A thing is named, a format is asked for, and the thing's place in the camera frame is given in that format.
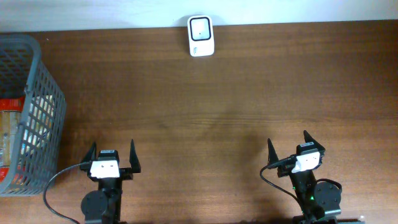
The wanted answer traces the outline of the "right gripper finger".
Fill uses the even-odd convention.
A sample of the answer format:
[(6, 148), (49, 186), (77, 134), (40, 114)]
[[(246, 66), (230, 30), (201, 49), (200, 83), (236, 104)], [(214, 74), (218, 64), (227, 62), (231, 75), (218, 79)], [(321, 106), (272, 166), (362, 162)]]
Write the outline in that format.
[(314, 143), (314, 145), (319, 146), (320, 144), (307, 132), (307, 130), (303, 131), (304, 140), (306, 143)]
[(268, 164), (272, 165), (279, 161), (277, 153), (274, 149), (273, 143), (271, 139), (267, 139), (267, 147), (268, 147)]

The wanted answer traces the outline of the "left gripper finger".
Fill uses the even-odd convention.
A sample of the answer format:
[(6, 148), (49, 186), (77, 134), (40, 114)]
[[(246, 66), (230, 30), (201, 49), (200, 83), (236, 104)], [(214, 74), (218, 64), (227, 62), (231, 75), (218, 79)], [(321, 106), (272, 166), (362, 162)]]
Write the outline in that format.
[(96, 143), (93, 142), (89, 151), (86, 153), (82, 162), (90, 162), (96, 159)]
[(132, 170), (140, 170), (141, 169), (141, 165), (140, 165), (139, 159), (136, 154), (136, 148), (135, 148), (133, 139), (131, 140), (131, 145), (130, 145), (129, 162), (130, 162)]

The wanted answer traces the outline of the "yellow snack bag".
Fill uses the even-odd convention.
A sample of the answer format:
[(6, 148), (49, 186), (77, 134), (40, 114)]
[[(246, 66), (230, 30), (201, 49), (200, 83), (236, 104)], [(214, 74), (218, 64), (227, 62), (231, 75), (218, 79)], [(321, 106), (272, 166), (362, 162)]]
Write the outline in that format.
[(30, 103), (28, 129), (24, 131), (21, 154), (33, 155), (34, 148), (42, 149), (50, 139), (54, 101), (52, 95), (36, 96)]

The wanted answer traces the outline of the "orange spaghetti packet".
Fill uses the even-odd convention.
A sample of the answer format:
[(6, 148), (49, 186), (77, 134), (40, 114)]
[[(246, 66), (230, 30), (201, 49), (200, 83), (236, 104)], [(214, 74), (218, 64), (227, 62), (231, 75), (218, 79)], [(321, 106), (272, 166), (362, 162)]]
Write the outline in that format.
[(1, 182), (11, 165), (12, 145), (24, 107), (25, 97), (1, 98)]

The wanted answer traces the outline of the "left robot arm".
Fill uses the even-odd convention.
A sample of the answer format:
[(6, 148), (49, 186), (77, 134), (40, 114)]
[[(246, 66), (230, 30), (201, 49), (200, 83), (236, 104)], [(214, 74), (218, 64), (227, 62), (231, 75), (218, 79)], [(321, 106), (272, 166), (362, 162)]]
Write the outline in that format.
[(119, 166), (117, 150), (96, 152), (94, 142), (82, 159), (80, 170), (98, 184), (98, 189), (85, 195), (81, 201), (81, 211), (85, 223), (122, 223), (121, 199), (123, 182), (132, 180), (134, 174), (141, 172), (134, 141), (131, 141), (129, 151), (129, 167)]

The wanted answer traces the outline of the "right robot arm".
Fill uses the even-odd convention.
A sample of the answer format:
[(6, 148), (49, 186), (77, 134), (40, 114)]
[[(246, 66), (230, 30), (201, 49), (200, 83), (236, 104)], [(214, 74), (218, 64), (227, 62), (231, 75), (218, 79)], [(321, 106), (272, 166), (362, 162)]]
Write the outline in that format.
[(322, 165), (326, 149), (307, 131), (303, 132), (304, 143), (296, 147), (296, 153), (279, 159), (272, 141), (267, 140), (268, 162), (261, 169), (277, 169), (279, 178), (288, 176), (294, 194), (273, 184), (263, 175), (261, 179), (276, 189), (293, 197), (302, 214), (293, 217), (293, 223), (336, 223), (341, 213), (342, 186), (330, 179), (316, 179), (313, 171)]

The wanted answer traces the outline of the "white barcode scanner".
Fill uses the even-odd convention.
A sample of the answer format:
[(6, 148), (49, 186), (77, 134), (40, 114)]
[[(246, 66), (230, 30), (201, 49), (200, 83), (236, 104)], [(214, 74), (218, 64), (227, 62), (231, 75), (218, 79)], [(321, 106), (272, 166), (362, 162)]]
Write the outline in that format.
[(206, 57), (214, 54), (215, 40), (210, 16), (189, 17), (187, 29), (189, 52), (192, 57)]

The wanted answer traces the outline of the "grey plastic mesh basket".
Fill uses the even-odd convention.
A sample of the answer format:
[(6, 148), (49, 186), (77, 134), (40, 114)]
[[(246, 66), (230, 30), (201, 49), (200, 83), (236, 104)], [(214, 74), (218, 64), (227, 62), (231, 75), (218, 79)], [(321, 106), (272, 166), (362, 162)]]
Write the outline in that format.
[(11, 163), (1, 182), (2, 197), (43, 192), (57, 172), (67, 103), (42, 61), (39, 43), (24, 34), (1, 36), (1, 98), (24, 97), (11, 141)]

